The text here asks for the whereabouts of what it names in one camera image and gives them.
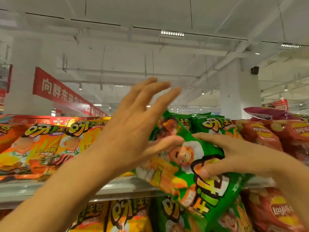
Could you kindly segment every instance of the white ceiling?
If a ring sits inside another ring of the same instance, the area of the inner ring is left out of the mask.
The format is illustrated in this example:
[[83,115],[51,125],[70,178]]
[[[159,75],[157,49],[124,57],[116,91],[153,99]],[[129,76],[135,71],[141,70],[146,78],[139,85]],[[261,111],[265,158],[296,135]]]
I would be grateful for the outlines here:
[[[309,44],[308,7],[309,0],[0,0],[0,41],[11,46],[6,35],[42,38],[56,58],[53,76],[112,110],[130,85],[151,76],[183,88],[171,108],[220,110],[216,72],[241,58],[244,69],[261,67],[265,102],[278,100],[285,83],[291,89],[282,96],[297,111],[309,102],[308,48],[278,46]],[[162,38],[161,29],[185,37]]]

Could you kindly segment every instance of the white column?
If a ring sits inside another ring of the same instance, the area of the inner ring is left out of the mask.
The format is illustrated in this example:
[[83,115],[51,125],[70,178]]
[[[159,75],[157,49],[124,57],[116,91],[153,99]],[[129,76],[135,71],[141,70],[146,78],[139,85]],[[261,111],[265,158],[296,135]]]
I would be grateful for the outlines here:
[[35,68],[41,66],[43,42],[39,38],[15,37],[12,47],[10,92],[5,97],[4,113],[50,115],[52,101],[33,95]]
[[235,120],[250,119],[243,109],[261,106],[258,76],[250,70],[242,72],[239,59],[222,68],[218,76],[221,114]]

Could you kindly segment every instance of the finger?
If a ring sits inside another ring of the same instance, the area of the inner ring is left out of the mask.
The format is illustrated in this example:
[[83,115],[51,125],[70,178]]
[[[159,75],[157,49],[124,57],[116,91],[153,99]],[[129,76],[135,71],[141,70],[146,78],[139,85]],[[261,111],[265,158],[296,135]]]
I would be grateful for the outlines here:
[[157,155],[163,151],[169,151],[173,147],[182,145],[183,143],[184,139],[181,136],[169,136],[154,142],[150,142],[150,146],[145,150],[144,155]]
[[180,94],[181,88],[175,87],[166,94],[161,95],[147,111],[150,117],[153,117],[154,122],[163,114],[168,105]]
[[139,93],[142,91],[142,89],[149,84],[157,82],[157,80],[158,79],[156,77],[151,77],[139,84],[132,86],[131,91],[122,99],[118,110],[123,108],[126,109],[129,106],[131,106],[134,103],[137,96],[139,95]]
[[197,133],[192,134],[194,138],[201,139],[211,144],[217,145],[221,148],[228,148],[231,143],[235,141],[235,138],[223,135],[223,134],[208,134],[208,133]]
[[207,179],[223,173],[235,172],[236,164],[238,163],[235,163],[233,158],[225,158],[213,164],[206,164],[200,169],[199,176]]
[[145,111],[152,97],[162,90],[168,89],[170,86],[171,83],[169,81],[156,82],[145,86],[137,96],[133,106],[135,109],[142,109]]

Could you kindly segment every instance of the ceiling light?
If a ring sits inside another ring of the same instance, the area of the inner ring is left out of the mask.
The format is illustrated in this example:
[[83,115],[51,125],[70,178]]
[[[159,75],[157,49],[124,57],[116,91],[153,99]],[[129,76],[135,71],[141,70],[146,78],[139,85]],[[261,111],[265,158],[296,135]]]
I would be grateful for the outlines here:
[[172,35],[172,36],[184,37],[184,33],[183,32],[176,32],[176,31],[164,31],[164,30],[161,30],[161,35]]
[[300,45],[290,44],[290,43],[282,43],[281,47],[284,48],[284,49],[298,49],[298,48],[300,48]]

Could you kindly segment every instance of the store shelf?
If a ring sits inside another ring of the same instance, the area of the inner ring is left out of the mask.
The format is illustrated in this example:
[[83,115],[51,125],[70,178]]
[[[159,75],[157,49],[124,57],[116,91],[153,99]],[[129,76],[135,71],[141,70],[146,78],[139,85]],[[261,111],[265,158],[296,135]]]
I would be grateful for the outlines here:
[[[36,189],[44,183],[32,181],[14,181],[0,184],[0,209],[17,207],[22,201],[30,198]],[[252,178],[245,188],[272,187],[275,182],[271,178]],[[137,177],[116,178],[102,187],[91,201],[112,199],[128,199],[166,195]]]

